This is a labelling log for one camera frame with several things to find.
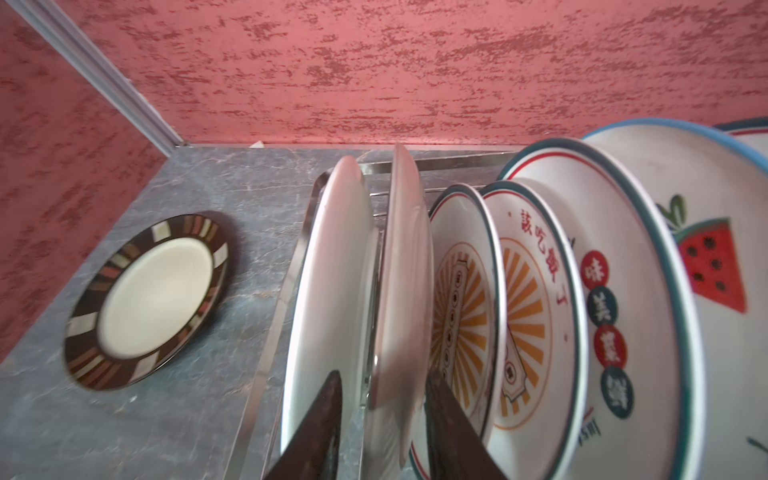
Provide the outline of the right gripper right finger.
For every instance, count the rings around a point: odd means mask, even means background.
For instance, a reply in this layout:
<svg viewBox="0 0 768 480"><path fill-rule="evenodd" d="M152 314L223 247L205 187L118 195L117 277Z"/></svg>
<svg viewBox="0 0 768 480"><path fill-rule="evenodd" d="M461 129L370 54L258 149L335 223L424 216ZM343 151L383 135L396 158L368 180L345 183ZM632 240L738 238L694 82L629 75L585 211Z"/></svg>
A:
<svg viewBox="0 0 768 480"><path fill-rule="evenodd" d="M430 478L505 479L435 368L427 375L425 394Z"/></svg>

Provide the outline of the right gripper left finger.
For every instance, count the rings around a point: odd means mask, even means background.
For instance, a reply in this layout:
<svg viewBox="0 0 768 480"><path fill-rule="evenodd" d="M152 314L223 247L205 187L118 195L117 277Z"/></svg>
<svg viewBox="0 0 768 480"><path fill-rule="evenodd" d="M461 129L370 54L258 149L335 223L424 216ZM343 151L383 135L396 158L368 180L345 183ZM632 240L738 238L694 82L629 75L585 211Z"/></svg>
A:
<svg viewBox="0 0 768 480"><path fill-rule="evenodd" d="M286 450L265 479L335 479L343 406L342 379L331 371Z"/></svg>

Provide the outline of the plain white plate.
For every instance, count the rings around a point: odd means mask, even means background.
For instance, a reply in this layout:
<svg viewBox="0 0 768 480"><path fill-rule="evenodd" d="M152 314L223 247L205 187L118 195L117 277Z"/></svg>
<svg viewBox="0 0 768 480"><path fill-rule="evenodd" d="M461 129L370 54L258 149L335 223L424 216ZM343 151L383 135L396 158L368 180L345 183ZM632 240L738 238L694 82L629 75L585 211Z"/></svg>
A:
<svg viewBox="0 0 768 480"><path fill-rule="evenodd" d="M380 264L372 385L359 477L396 479L424 402L434 293L433 243L419 170L394 148Z"/></svg>

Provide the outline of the dark striped rim plate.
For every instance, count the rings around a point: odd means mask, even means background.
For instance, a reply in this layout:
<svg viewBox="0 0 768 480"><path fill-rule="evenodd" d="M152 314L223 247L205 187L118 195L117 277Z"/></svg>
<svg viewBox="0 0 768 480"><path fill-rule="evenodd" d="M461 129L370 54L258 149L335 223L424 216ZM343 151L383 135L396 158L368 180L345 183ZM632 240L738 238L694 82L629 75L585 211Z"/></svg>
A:
<svg viewBox="0 0 768 480"><path fill-rule="evenodd" d="M123 244L88 282L66 323L70 377L86 389L116 390L173 359L222 295L233 233L215 212L188 213Z"/></svg>

